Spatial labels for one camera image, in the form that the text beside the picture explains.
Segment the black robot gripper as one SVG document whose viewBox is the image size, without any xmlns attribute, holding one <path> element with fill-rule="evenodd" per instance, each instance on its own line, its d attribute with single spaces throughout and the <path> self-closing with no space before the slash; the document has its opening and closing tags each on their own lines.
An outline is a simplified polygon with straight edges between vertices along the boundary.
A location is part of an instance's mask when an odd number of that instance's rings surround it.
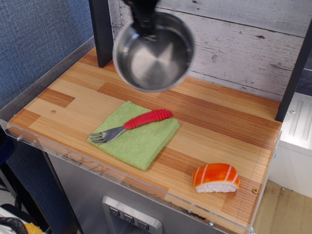
<svg viewBox="0 0 312 234">
<path fill-rule="evenodd" d="M 133 27 L 147 41 L 156 41 L 154 23 L 158 0 L 123 0 L 130 7 L 134 19 Z"/>
</svg>

